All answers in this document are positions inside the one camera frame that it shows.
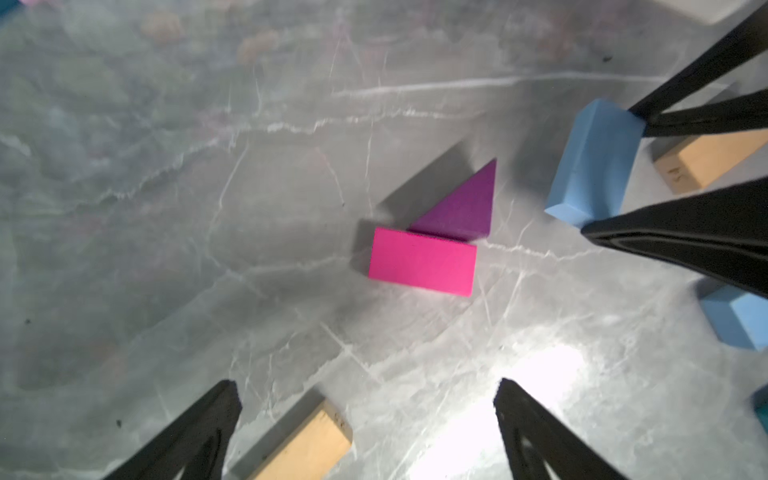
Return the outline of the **purple triangle block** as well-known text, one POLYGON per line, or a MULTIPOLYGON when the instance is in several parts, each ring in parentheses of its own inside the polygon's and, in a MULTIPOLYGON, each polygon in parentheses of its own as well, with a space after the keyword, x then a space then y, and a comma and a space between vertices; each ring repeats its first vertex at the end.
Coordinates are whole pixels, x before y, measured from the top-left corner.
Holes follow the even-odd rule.
POLYGON ((496 168, 496 159, 488 162, 408 230, 463 242, 487 238, 491 233, 496 168))

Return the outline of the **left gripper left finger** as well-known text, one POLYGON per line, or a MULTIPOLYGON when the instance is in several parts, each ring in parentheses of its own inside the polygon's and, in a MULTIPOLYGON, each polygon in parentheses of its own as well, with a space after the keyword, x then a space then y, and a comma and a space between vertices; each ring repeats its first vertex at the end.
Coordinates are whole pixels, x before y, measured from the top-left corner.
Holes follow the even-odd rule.
POLYGON ((221 380, 109 479, 220 479, 242 411, 237 384, 221 380))

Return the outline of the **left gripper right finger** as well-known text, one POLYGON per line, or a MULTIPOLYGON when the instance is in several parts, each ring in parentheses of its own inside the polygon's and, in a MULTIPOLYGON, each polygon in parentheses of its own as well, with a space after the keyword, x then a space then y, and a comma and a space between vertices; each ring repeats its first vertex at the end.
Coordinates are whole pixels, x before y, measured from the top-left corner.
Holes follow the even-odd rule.
POLYGON ((494 407, 515 479, 623 479, 517 382, 502 379, 494 407))

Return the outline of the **magenta rectangular block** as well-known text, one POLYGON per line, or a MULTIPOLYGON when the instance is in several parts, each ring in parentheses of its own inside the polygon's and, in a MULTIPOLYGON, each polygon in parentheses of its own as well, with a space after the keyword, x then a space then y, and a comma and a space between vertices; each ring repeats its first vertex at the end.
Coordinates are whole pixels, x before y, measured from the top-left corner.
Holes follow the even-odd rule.
POLYGON ((377 227, 368 277, 470 297, 476 261, 475 245, 377 227))

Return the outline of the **light blue block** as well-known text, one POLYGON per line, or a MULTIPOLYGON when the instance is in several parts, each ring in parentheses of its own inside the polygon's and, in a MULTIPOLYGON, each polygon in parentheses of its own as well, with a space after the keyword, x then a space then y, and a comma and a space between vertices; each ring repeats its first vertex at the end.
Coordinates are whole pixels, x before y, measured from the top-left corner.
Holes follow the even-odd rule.
POLYGON ((699 303, 722 343, 753 351, 767 348, 766 298, 726 285, 699 303))
POLYGON ((597 99, 575 117, 545 212, 571 226, 617 216, 646 122, 597 99))

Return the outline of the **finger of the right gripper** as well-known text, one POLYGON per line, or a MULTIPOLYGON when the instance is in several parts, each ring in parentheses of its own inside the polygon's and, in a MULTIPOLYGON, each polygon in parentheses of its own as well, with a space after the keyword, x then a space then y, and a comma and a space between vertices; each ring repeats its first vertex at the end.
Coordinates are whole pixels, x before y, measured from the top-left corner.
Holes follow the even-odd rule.
POLYGON ((767 6, 761 5, 721 40, 630 108, 643 119, 645 137, 727 134, 767 127, 767 91, 696 108, 667 110, 767 51, 767 6))
POLYGON ((581 229, 591 243, 767 295, 767 179, 643 207, 581 229))

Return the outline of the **wooden block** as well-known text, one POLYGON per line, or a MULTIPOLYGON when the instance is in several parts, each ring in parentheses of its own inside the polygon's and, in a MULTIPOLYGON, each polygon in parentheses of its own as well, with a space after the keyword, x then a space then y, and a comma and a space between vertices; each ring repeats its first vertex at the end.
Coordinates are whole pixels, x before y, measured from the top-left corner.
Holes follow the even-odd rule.
POLYGON ((702 190, 767 144, 767 130, 688 137, 653 161, 674 194, 702 190))
POLYGON ((329 400, 323 400, 249 479, 324 479, 352 444, 350 424, 329 400))

